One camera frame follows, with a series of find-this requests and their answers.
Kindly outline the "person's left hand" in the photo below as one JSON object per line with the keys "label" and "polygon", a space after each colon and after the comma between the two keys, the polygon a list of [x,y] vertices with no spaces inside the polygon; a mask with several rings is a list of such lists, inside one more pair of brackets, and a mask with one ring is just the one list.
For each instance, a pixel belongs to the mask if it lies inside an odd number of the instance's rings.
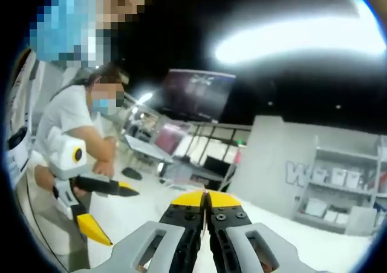
{"label": "person's left hand", "polygon": [[49,167],[36,165],[34,168],[34,179],[37,186],[50,193],[53,192],[54,176]]}

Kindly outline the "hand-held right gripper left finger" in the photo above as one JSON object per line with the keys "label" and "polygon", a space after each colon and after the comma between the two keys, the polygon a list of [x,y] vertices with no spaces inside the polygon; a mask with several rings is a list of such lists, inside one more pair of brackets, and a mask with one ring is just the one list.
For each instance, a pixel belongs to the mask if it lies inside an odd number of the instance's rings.
{"label": "hand-held right gripper left finger", "polygon": [[148,221],[112,247],[111,256],[91,272],[192,272],[201,247],[206,193],[180,194],[160,220]]}

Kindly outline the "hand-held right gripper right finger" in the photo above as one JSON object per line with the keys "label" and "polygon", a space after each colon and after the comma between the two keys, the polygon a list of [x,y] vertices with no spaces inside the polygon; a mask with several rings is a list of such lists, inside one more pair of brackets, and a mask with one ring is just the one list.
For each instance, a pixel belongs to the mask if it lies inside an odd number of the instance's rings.
{"label": "hand-held right gripper right finger", "polygon": [[262,223],[252,223],[233,196],[209,190],[210,246],[219,272],[316,272],[294,245]]}

